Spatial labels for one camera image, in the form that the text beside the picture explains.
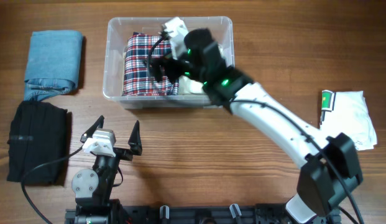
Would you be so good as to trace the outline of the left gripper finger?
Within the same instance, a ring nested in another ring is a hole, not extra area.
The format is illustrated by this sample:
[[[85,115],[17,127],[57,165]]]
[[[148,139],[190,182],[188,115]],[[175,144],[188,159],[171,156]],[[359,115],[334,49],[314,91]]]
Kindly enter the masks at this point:
[[[94,124],[93,124],[90,128],[88,128],[88,129],[81,135],[80,142],[85,143],[86,140],[87,140],[88,138],[92,138],[94,132],[95,132],[98,128],[102,128],[102,127],[103,127],[103,124],[104,124],[104,116],[101,115],[101,116],[94,122]]]
[[[136,121],[133,130],[131,132],[130,138],[128,140],[128,145],[133,155],[141,156],[142,155],[142,141],[140,138],[140,122]]]

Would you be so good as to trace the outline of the clear plastic storage container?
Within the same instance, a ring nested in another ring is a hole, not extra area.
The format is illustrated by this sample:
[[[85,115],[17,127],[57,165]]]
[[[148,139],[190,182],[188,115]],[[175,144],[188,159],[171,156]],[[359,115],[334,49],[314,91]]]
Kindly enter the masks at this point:
[[[107,100],[124,109],[142,108],[207,108],[209,99],[205,95],[176,95],[168,101],[162,96],[124,96],[124,56],[127,41],[134,32],[157,35],[169,17],[115,17],[108,22],[106,56],[103,75],[103,95]],[[226,16],[182,17],[188,30],[208,28],[212,37],[223,49],[228,66],[235,65],[232,20]]]

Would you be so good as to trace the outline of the black folded garment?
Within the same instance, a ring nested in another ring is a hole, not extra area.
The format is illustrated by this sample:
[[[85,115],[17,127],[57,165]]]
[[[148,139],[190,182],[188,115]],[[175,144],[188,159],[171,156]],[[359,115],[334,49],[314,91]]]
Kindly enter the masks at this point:
[[[7,180],[20,182],[34,167],[65,157],[67,110],[40,101],[21,102],[11,122],[7,143]]]

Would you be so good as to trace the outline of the blue folded jeans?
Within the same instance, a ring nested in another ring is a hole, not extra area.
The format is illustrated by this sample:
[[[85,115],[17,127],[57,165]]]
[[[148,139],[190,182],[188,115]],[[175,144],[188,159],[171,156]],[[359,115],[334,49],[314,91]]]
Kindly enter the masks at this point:
[[[24,76],[24,100],[42,101],[78,88],[83,35],[76,30],[33,32]]]

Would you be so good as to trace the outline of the cream cloth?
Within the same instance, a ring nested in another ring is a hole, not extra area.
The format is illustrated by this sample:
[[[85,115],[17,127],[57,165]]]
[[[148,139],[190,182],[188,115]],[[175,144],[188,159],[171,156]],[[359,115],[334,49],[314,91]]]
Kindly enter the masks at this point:
[[[181,42],[176,44],[171,41],[171,46],[173,59],[181,59],[182,61],[184,61],[184,59],[190,60],[190,50],[188,50],[185,44]],[[202,83],[190,80],[188,77],[183,76],[186,72],[185,69],[186,66],[184,65],[184,62],[182,62],[182,76],[175,81],[170,93],[173,95],[204,95]]]

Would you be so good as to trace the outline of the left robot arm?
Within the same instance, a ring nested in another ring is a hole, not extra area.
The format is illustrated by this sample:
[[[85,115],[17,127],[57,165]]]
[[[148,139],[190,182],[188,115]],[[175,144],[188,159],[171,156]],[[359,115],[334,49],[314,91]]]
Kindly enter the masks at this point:
[[[82,150],[96,157],[90,169],[78,171],[72,179],[71,187],[75,193],[76,208],[67,210],[65,223],[132,223],[132,218],[118,199],[111,199],[112,189],[121,161],[131,161],[134,156],[142,154],[140,123],[135,122],[130,138],[129,148],[116,147],[114,131],[104,129],[104,116],[87,129],[80,141]]]

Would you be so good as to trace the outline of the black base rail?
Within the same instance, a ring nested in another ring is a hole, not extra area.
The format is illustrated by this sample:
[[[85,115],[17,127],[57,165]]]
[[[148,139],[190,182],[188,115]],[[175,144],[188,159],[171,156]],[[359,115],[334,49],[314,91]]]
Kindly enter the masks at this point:
[[[199,224],[204,218],[210,218],[211,223],[222,224],[296,222],[287,214],[282,204],[257,204],[242,207],[236,203],[228,207],[125,206],[115,217],[104,214],[77,214],[75,210],[65,212],[65,223]]]

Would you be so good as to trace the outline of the plaid shirt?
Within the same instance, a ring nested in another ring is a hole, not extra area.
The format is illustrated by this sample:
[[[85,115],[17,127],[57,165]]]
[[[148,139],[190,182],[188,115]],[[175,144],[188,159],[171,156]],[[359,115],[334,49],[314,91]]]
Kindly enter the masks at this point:
[[[146,61],[149,51],[160,40],[152,36],[135,32],[128,39],[124,53],[123,96],[164,96],[177,95],[178,82],[171,83],[167,77],[156,82],[147,74]]]

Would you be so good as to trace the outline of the white printed t-shirt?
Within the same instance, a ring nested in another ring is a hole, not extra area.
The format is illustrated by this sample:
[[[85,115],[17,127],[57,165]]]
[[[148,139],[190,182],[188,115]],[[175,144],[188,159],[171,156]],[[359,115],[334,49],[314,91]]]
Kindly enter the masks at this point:
[[[371,150],[377,145],[363,91],[323,90],[319,128],[331,137],[346,134],[358,151]]]

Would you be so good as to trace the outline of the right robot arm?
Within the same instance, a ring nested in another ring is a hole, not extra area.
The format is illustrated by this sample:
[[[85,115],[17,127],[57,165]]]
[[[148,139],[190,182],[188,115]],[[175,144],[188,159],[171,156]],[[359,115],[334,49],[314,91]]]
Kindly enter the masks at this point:
[[[148,58],[147,70],[157,81],[181,76],[200,82],[212,104],[222,106],[256,127],[293,160],[300,171],[296,194],[286,204],[295,223],[325,217],[363,181],[352,139],[327,136],[274,100],[242,71],[226,64],[208,29],[165,29],[160,38],[180,51]]]

